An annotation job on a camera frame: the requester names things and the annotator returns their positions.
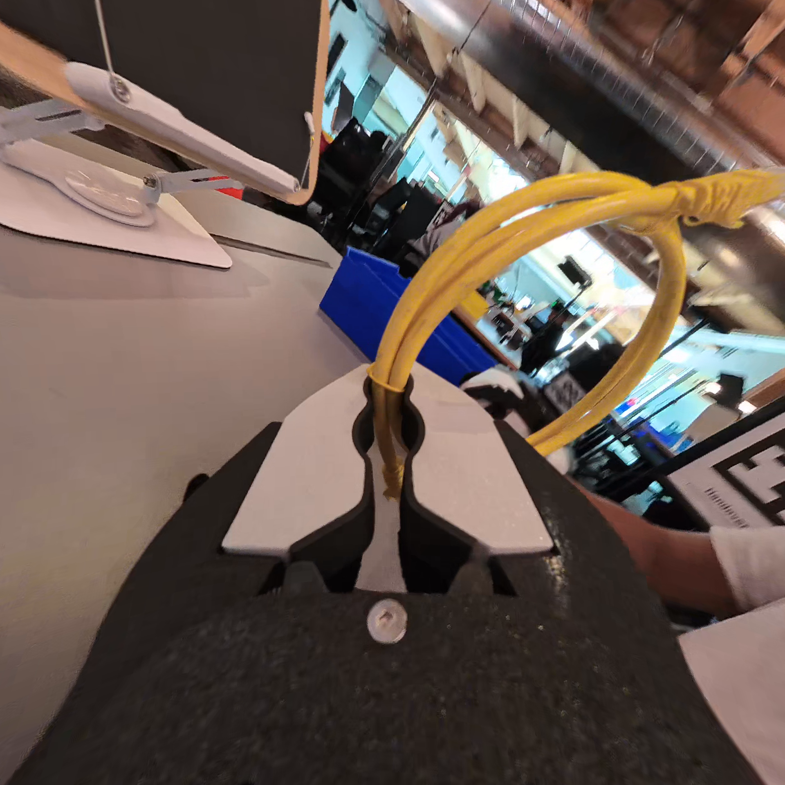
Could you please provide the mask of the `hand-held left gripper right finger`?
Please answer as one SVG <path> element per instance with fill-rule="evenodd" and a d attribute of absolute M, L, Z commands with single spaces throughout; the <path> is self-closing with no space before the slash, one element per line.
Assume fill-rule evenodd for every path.
<path fill-rule="evenodd" d="M 554 541 L 486 410 L 438 375 L 412 375 L 407 394 L 414 500 L 490 556 L 550 551 Z"/>

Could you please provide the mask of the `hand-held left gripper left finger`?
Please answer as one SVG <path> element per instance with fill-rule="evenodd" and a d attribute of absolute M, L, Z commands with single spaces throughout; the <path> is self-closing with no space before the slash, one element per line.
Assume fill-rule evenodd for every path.
<path fill-rule="evenodd" d="M 320 388 L 283 420 L 221 543 L 234 555 L 293 556 L 372 490 L 368 365 Z"/>

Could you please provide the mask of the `blue plastic bin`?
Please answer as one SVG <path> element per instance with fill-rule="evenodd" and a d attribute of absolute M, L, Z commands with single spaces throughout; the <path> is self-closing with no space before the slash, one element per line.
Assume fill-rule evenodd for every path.
<path fill-rule="evenodd" d="M 351 248 L 341 260 L 319 308 L 372 361 L 388 320 L 409 283 L 393 263 Z M 470 374 L 499 365 L 498 359 L 453 316 L 440 322 L 418 354 L 417 362 L 454 386 Z"/>

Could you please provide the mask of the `black white fiducial sign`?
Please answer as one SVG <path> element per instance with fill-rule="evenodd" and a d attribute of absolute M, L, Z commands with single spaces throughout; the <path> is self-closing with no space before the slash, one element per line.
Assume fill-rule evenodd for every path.
<path fill-rule="evenodd" d="M 689 448 L 664 478 L 708 527 L 783 526 L 783 411 L 760 410 Z"/>

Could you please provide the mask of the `black board with wooden frame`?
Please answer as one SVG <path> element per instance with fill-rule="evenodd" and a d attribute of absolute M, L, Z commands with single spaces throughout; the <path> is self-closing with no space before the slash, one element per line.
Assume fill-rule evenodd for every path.
<path fill-rule="evenodd" d="M 327 2 L 2 2 L 2 142 L 114 126 L 290 205 L 318 176 Z"/>

